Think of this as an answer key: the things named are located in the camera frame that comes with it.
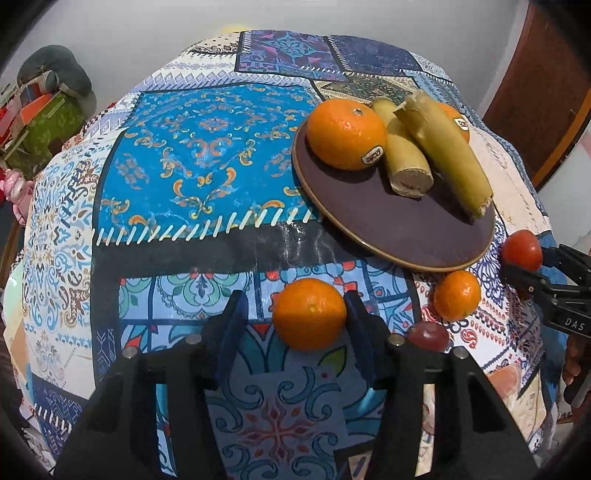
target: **tomato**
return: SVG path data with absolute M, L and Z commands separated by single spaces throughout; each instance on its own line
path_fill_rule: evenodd
M 501 247 L 501 260 L 529 271 L 538 270 L 542 266 L 540 243 L 529 230 L 518 230 Z

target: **grape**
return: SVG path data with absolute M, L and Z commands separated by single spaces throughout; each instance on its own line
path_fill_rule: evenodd
M 407 333 L 409 342 L 433 352 L 443 352 L 449 346 L 449 334 L 440 323 L 418 322 Z

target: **orange box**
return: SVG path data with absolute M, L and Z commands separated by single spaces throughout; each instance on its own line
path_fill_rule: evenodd
M 10 127 L 10 133 L 12 134 L 13 138 L 18 137 L 18 134 L 22 131 L 22 129 L 25 128 L 25 126 L 28 125 L 31 120 L 33 120 L 33 118 L 35 118 L 36 114 L 38 114 L 41 109 L 43 109 L 43 107 L 49 103 L 51 97 L 52 95 L 50 93 L 46 93 L 21 109 L 17 117 L 14 119 L 12 126 Z

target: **table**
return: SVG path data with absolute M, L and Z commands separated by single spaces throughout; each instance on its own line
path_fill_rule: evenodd
M 374 257 L 323 221 L 292 171 L 291 143 L 324 99 L 400 103 L 417 89 L 468 120 L 495 194 L 492 245 L 468 268 L 482 301 L 448 326 L 450 336 L 491 375 L 537 448 L 553 402 L 544 405 L 538 372 L 540 319 L 500 283 L 499 246 L 521 228 L 545 246 L 553 238 L 518 153 L 417 54 L 363 38 L 257 30 L 189 47 L 88 123 L 37 179 L 22 269 L 26 398 L 54 459 L 122 348 L 153 351 L 198 332 L 237 288 L 249 300 L 248 331 L 230 379 L 208 396 L 229 477 L 333 479 L 335 456 L 358 462 L 371 450 L 384 393 L 361 379 L 345 332 L 325 351 L 288 349 L 271 326 L 274 298 L 297 278 L 319 278 L 358 290 L 403 333 L 439 321 L 428 301 L 438 276 Z M 157 398 L 161 467 L 174 473 L 164 385 Z M 429 387 L 425 404 L 419 472 L 432 453 Z M 361 470 L 344 471 L 361 478 Z

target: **metal screw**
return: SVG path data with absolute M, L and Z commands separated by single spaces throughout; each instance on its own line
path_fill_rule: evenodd
M 404 338 L 399 333 L 393 333 L 388 337 L 388 343 L 390 346 L 401 346 L 406 342 L 406 338 Z
M 468 350 L 466 350 L 466 348 L 462 347 L 462 346 L 457 346 L 457 347 L 453 348 L 452 352 L 456 357 L 458 357 L 461 360 L 465 360 L 466 358 L 468 358 L 470 356 L 470 354 L 468 353 Z
M 201 340 L 202 337 L 198 333 L 191 333 L 185 337 L 185 343 L 188 343 L 189 345 L 197 345 L 198 343 L 201 343 Z
M 137 347 L 130 345 L 130 346 L 126 346 L 123 351 L 121 352 L 121 354 L 125 357 L 125 358 L 133 358 L 138 354 L 139 350 Z

